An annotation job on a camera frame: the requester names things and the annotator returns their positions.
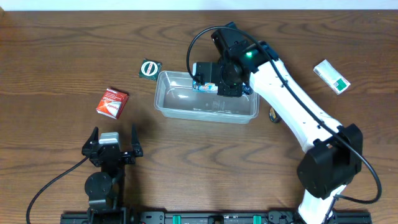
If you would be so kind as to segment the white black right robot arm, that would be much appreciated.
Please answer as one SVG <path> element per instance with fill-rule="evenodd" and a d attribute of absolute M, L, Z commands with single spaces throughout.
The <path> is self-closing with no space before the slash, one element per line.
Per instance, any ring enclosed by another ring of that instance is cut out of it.
<path fill-rule="evenodd" d="M 210 27 L 220 58 L 188 64 L 193 81 L 213 83 L 217 94 L 239 97 L 248 87 L 265 99 L 297 138 L 303 152 L 297 175 L 305 189 L 302 203 L 286 223 L 334 223 L 335 202 L 361 171 L 363 135 L 324 112 L 294 81 L 276 52 L 235 23 Z"/>

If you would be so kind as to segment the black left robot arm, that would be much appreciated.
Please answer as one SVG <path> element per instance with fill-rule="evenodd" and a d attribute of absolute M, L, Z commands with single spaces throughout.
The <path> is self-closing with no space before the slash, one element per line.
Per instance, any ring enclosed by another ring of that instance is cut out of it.
<path fill-rule="evenodd" d="M 89 197 L 88 223 L 134 223 L 135 215 L 123 205 L 125 166 L 144 155 L 136 127 L 131 128 L 130 151 L 122 151 L 119 133 L 99 133 L 94 128 L 81 153 L 100 171 L 85 182 Z"/>

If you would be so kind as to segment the small dark bottle white cap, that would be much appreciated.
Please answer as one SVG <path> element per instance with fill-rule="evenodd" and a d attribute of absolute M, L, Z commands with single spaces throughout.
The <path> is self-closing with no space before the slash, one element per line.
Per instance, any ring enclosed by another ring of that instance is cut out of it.
<path fill-rule="evenodd" d="M 276 110 L 273 107 L 270 107 L 269 109 L 269 118 L 273 123 L 279 123 L 282 120 L 280 115 L 276 112 Z"/>

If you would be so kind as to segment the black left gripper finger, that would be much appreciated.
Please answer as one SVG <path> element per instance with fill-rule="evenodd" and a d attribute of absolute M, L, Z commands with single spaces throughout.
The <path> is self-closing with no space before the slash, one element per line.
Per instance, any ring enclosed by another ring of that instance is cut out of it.
<path fill-rule="evenodd" d="M 89 143 L 97 144 L 98 143 L 98 135 L 99 135 L 99 129 L 98 129 L 98 127 L 94 127 L 93 132 L 89 137 Z"/>
<path fill-rule="evenodd" d="M 138 135 L 137 135 L 137 129 L 136 129 L 136 125 L 135 124 L 133 124 L 132 128 L 131 128 L 131 145 L 132 146 L 140 145 L 139 138 L 138 138 Z"/>

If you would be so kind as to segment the white green medicine box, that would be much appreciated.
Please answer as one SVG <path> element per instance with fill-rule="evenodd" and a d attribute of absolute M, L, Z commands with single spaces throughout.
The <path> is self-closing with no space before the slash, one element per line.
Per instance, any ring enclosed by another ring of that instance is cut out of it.
<path fill-rule="evenodd" d="M 351 83 L 328 60 L 323 60 L 313 71 L 337 94 L 343 93 Z"/>

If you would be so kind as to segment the blue medicine box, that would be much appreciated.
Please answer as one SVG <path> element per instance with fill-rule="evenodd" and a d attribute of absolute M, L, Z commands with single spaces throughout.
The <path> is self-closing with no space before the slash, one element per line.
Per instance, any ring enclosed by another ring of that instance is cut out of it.
<path fill-rule="evenodd" d="M 213 62 L 196 62 L 193 64 L 193 76 L 198 76 L 200 82 L 193 80 L 192 88 L 195 91 L 216 93 L 221 96 L 240 97 L 242 95 L 251 95 L 254 93 L 252 88 L 245 83 L 240 86 L 228 86 L 221 75 L 224 68 L 221 64 Z"/>

